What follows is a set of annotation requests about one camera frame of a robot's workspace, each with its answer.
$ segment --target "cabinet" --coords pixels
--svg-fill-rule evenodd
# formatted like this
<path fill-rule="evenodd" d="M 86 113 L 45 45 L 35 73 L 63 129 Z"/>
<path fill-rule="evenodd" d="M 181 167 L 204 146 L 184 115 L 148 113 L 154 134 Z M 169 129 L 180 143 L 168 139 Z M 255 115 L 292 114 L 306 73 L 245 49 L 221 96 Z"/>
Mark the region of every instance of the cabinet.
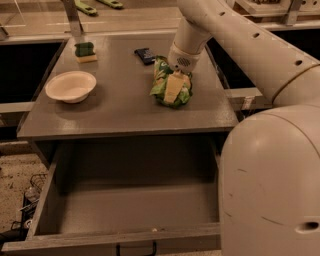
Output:
<path fill-rule="evenodd" d="M 153 67 L 133 54 L 167 55 L 174 31 L 96 35 L 98 61 L 78 64 L 70 39 L 51 77 L 94 74 L 80 104 L 41 92 L 19 131 L 49 168 L 27 240 L 8 255 L 140 255 L 218 249 L 216 132 L 237 119 L 207 53 L 194 95 L 173 110 L 148 95 Z"/>

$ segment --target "black object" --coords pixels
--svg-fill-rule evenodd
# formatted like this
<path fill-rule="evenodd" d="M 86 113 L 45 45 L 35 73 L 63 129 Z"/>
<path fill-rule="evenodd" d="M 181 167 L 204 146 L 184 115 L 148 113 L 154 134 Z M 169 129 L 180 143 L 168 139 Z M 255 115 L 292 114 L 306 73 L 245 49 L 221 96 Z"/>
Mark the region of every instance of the black object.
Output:
<path fill-rule="evenodd" d="M 320 59 L 320 29 L 307 30 L 289 30 L 289 31 L 271 31 L 276 36 L 284 39 L 288 43 L 305 51 L 316 59 Z M 210 39 L 207 43 L 216 64 L 227 78 L 228 85 L 234 88 L 250 88 L 255 85 L 243 73 L 240 67 L 230 58 L 228 53 L 214 39 Z"/>
<path fill-rule="evenodd" d="M 153 64 L 156 58 L 149 48 L 137 49 L 134 51 L 134 53 L 139 56 L 144 65 Z"/>
<path fill-rule="evenodd" d="M 1 45 L 0 103 L 31 101 L 44 85 L 59 56 L 62 43 Z"/>

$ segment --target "open drawer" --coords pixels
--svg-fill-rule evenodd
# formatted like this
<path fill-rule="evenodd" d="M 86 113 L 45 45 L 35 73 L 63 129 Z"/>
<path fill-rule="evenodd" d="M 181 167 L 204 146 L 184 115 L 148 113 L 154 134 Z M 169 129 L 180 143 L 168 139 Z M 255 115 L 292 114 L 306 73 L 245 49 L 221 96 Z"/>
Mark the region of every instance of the open drawer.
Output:
<path fill-rule="evenodd" d="M 209 135 L 61 142 L 24 242 L 8 255 L 145 255 L 220 248 Z"/>

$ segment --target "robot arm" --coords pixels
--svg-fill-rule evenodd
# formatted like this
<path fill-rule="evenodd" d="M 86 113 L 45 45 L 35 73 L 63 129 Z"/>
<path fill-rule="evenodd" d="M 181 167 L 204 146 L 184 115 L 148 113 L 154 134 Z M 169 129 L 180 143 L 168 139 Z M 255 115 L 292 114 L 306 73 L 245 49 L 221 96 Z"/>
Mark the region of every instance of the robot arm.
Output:
<path fill-rule="evenodd" d="M 301 94 L 300 87 L 291 92 L 291 98 L 287 95 L 276 99 L 301 75 L 318 80 L 314 79 L 320 78 L 318 60 L 234 12 L 224 0 L 178 0 L 178 5 L 184 18 L 168 56 L 172 69 L 192 71 L 206 42 L 214 37 L 261 93 L 277 106 L 296 104 L 292 98 L 299 103 L 312 100 L 314 93 L 298 99 L 306 94 L 305 88 L 301 88 Z M 320 95 L 319 87 L 310 81 L 308 84 Z"/>
<path fill-rule="evenodd" d="M 320 251 L 319 61 L 224 0 L 178 0 L 184 15 L 172 69 L 192 71 L 211 37 L 272 110 L 242 121 L 225 142 L 219 173 L 223 256 L 314 256 Z"/>

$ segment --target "ceramic bowl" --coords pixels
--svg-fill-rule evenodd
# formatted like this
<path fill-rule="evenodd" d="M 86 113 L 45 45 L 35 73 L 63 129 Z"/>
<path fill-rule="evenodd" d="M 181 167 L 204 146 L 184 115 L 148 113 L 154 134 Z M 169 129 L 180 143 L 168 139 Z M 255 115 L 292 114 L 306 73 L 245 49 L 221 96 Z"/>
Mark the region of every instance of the ceramic bowl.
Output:
<path fill-rule="evenodd" d="M 45 86 L 48 97 L 66 103 L 78 103 L 86 99 L 97 80 L 90 73 L 71 71 L 52 78 Z"/>

